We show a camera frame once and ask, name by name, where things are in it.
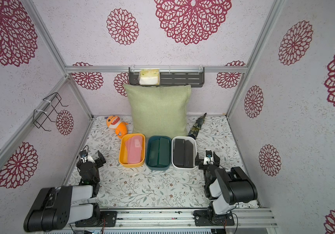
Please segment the black pencil case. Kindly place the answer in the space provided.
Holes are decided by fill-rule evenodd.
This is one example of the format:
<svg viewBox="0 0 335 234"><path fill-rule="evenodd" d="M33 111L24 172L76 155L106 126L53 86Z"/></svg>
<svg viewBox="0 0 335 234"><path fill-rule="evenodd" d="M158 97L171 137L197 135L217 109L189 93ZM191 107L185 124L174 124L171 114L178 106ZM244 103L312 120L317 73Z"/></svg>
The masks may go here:
<svg viewBox="0 0 335 234"><path fill-rule="evenodd" d="M185 140L175 139L175 145L173 149L173 163L177 167L184 166L185 157Z"/></svg>
<svg viewBox="0 0 335 234"><path fill-rule="evenodd" d="M193 168L194 167L194 145L191 141L185 141L185 152L184 152L184 168Z"/></svg>

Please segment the pink pencil case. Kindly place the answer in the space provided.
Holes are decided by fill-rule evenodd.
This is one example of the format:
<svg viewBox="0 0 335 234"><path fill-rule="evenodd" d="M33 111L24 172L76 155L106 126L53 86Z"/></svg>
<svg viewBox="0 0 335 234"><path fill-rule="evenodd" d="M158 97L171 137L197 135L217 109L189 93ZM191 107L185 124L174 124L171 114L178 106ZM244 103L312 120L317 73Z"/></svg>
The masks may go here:
<svg viewBox="0 0 335 234"><path fill-rule="evenodd" d="M128 164L137 164L142 160L143 137L141 135L132 136L126 142Z"/></svg>

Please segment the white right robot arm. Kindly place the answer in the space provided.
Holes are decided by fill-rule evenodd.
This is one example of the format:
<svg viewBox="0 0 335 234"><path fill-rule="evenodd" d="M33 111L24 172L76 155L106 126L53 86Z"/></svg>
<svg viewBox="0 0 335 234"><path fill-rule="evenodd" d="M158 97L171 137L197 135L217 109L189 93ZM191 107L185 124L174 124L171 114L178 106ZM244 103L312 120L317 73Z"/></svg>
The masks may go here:
<svg viewBox="0 0 335 234"><path fill-rule="evenodd" d="M258 198L255 184L240 167L227 170L220 165L220 158L212 151L206 151L204 159L195 158L195 165L204 174L204 194L210 200L205 211L194 213L196 218L212 222L230 217L237 205Z"/></svg>

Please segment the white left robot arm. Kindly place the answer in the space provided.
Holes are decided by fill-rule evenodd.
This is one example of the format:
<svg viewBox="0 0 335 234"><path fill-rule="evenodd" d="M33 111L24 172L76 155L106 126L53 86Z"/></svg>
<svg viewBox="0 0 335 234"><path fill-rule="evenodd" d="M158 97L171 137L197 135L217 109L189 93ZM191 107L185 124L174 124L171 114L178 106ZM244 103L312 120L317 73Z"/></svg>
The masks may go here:
<svg viewBox="0 0 335 234"><path fill-rule="evenodd" d="M76 227L103 225L104 219L97 203L74 203L97 196L100 189L99 168L104 166L106 159L99 151L95 160L87 150L80 154L77 162L81 176L79 184L41 189L24 220L25 232L60 230L68 224Z"/></svg>

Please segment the dark green pencil case front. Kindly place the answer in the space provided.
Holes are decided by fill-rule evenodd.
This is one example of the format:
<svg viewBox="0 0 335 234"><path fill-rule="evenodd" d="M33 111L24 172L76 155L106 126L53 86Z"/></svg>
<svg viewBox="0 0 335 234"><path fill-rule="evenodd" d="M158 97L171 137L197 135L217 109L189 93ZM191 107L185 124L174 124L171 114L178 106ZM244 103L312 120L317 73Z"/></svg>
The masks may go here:
<svg viewBox="0 0 335 234"><path fill-rule="evenodd" d="M158 166L159 146L160 146L160 140L159 139L155 139L155 140L150 142L148 164L151 167L157 167Z"/></svg>

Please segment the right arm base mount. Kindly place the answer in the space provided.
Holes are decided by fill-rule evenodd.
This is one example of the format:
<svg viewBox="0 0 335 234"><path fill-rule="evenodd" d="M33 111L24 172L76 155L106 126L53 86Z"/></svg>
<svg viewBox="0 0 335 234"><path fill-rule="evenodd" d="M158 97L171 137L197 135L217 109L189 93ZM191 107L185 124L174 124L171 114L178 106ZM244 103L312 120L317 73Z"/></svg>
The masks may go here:
<svg viewBox="0 0 335 234"><path fill-rule="evenodd" d="M195 210L193 212L195 225L198 227L204 226L234 226L235 221L231 212L224 215L217 215L211 209Z"/></svg>

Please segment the black pencil case front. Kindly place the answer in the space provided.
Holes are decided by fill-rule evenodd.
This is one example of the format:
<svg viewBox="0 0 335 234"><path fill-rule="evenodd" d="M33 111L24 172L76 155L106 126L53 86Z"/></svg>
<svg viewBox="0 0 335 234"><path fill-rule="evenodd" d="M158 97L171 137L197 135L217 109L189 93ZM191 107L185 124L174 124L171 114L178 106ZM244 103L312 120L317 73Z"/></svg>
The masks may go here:
<svg viewBox="0 0 335 234"><path fill-rule="evenodd" d="M194 167L194 145L191 141L185 141L185 152L184 152L184 168L193 168Z"/></svg>

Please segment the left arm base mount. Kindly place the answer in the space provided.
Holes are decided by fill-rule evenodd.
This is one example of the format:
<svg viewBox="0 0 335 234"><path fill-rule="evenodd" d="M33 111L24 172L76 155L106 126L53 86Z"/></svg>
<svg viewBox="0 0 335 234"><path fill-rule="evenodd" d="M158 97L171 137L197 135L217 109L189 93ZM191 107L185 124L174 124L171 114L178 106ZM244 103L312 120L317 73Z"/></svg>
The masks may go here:
<svg viewBox="0 0 335 234"><path fill-rule="evenodd" d="M115 227L118 213L116 211L101 211L93 217L75 222L76 227Z"/></svg>

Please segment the dark green pencil case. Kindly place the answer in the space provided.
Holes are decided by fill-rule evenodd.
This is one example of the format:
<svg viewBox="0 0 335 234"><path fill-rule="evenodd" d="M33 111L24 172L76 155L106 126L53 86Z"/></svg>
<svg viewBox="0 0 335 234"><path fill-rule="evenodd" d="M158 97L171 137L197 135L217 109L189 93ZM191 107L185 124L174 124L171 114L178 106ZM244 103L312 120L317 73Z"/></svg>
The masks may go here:
<svg viewBox="0 0 335 234"><path fill-rule="evenodd" d="M170 165L170 149L170 140L164 137L160 138L158 158L158 165L160 167L167 167Z"/></svg>
<svg viewBox="0 0 335 234"><path fill-rule="evenodd" d="M157 167L158 166L159 146L160 146L160 140L159 139L155 139L155 140L150 142L148 164L151 167Z"/></svg>

